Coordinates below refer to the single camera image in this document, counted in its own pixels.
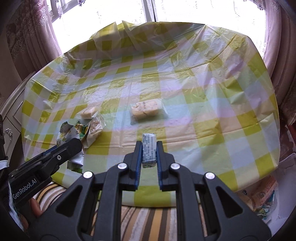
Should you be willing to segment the person's left hand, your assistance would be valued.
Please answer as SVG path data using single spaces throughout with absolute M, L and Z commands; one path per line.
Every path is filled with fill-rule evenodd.
M 24 206 L 20 209 L 21 222 L 24 229 L 28 229 L 29 225 L 39 216 L 43 214 L 39 203 L 35 198 L 31 198 Z

